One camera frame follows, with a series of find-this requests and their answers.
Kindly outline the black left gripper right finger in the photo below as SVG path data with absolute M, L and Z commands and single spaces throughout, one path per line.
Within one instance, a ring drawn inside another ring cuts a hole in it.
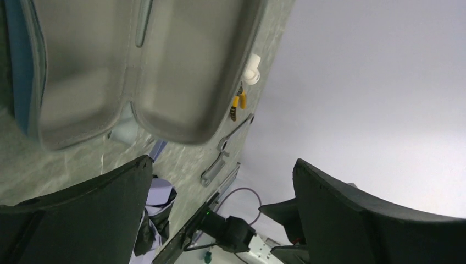
M 388 202 L 298 159 L 293 187 L 311 263 L 465 263 L 465 219 Z

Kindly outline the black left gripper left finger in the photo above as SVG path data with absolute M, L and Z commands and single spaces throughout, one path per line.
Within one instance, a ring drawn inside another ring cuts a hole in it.
M 152 181 L 143 155 L 48 195 L 1 207 L 1 263 L 129 263 Z

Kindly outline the white pipe elbow fitting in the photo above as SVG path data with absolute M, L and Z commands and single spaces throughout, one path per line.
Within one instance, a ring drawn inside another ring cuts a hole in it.
M 258 69 L 261 61 L 261 57 L 255 53 L 252 53 L 245 70 L 242 75 L 243 81 L 247 85 L 255 85 L 260 79 L 260 71 Z

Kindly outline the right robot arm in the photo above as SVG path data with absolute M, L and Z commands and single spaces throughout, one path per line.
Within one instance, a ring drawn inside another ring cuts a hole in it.
M 208 210 L 206 213 L 201 214 L 201 218 L 194 225 L 195 231 L 200 231 L 214 238 L 211 244 L 200 246 L 186 245 L 182 249 L 184 252 L 205 249 L 212 246 L 218 246 L 229 253 L 243 253 L 250 251 L 250 243 L 257 235 L 254 228 L 252 228 L 244 219 L 229 216 L 223 216 Z

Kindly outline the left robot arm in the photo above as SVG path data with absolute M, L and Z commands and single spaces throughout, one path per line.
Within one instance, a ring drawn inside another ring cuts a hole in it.
M 268 248 L 245 220 L 211 209 L 175 234 L 176 192 L 143 155 L 108 173 L 1 207 L 1 263 L 175 263 L 197 232 L 247 263 L 465 263 L 465 219 L 373 196 L 298 159 L 294 198 L 259 208 L 288 245 Z

